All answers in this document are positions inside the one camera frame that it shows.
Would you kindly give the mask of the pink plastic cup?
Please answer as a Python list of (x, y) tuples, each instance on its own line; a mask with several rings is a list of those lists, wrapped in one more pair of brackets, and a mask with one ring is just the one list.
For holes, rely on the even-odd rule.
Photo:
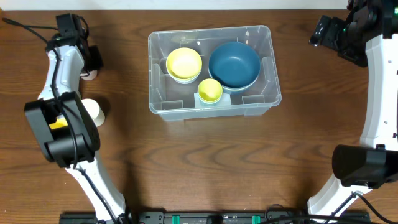
[(98, 71), (97, 70), (92, 70), (92, 71), (89, 71), (89, 72), (86, 72), (86, 73), (81, 73), (80, 74), (80, 78), (83, 79), (83, 80), (89, 81), (89, 80), (95, 79), (97, 77), (97, 75), (98, 75)]

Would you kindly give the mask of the cream white plastic cup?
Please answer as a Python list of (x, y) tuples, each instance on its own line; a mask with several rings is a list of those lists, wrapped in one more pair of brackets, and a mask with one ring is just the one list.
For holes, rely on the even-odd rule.
[(81, 102), (83, 103), (83, 106), (92, 118), (96, 127), (101, 126), (105, 122), (105, 115), (98, 102), (89, 98), (83, 99)]

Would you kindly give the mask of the yellow small bowl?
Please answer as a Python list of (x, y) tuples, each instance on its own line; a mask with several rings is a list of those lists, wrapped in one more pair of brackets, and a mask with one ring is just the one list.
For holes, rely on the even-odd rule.
[(199, 74), (202, 69), (200, 54), (188, 47), (173, 50), (166, 59), (168, 73), (178, 78), (190, 78)]

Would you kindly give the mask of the white small bowl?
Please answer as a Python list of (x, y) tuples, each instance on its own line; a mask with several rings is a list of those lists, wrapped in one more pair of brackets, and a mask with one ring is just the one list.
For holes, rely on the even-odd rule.
[(193, 78), (190, 78), (190, 79), (180, 79), (180, 78), (172, 77), (172, 79), (174, 79), (179, 84), (186, 85), (186, 84), (193, 83), (197, 78), (193, 77)]

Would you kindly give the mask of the light blue small bowl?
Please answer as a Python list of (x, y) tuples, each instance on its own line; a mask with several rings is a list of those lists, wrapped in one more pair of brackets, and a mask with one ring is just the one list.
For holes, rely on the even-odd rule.
[(174, 79), (177, 83), (180, 83), (180, 84), (192, 83), (199, 77), (199, 74), (195, 75), (194, 77), (190, 77), (190, 78), (178, 78), (178, 77), (175, 77), (174, 75), (172, 75), (171, 73), (169, 75), (172, 79)]

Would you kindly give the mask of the dark blue large bowl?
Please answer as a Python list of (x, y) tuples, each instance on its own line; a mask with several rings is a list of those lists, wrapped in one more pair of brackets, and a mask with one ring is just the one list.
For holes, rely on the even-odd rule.
[(243, 93), (244, 91), (248, 90), (252, 84), (244, 86), (244, 87), (238, 87), (238, 88), (232, 88), (232, 87), (227, 87), (222, 85), (220, 82), (215, 82), (212, 84), (209, 89), (212, 94), (219, 95), (221, 92), (227, 93), (227, 94), (240, 94)]

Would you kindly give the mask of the yellow plastic cup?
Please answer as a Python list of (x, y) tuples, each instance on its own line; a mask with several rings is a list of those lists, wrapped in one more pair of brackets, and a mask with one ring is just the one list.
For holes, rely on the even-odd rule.
[(207, 78), (198, 85), (198, 96), (200, 100), (207, 104), (218, 102), (223, 94), (223, 87), (215, 79)]
[(49, 128), (51, 130), (63, 128), (65, 126), (68, 126), (68, 122), (66, 121), (66, 119), (63, 115), (57, 116), (56, 121), (52, 124), (49, 124)]

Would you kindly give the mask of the light blue plastic cup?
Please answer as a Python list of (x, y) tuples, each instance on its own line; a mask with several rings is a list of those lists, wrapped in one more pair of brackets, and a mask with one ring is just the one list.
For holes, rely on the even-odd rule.
[(201, 98), (199, 99), (200, 105), (201, 106), (214, 106), (217, 105), (220, 100), (215, 100), (215, 101), (206, 101), (206, 100), (202, 100)]

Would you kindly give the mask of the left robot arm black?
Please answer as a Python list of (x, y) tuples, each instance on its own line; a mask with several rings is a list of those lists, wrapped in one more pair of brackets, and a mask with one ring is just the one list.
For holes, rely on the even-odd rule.
[(95, 222), (132, 223), (126, 200), (101, 161), (99, 132), (79, 92), (81, 76), (103, 66), (100, 52), (87, 43), (83, 17), (68, 13), (56, 21), (58, 32), (46, 42), (45, 86), (37, 100), (25, 104), (25, 116), (46, 160), (65, 169), (86, 193)]

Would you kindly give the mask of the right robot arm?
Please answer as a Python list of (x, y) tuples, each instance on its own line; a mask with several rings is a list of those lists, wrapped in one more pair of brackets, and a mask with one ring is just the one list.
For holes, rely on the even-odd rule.
[(364, 194), (397, 181), (397, 0), (349, 0), (345, 20), (322, 16), (309, 43), (368, 68), (366, 118), (358, 146), (338, 145), (333, 173), (307, 202), (307, 220), (349, 222)]

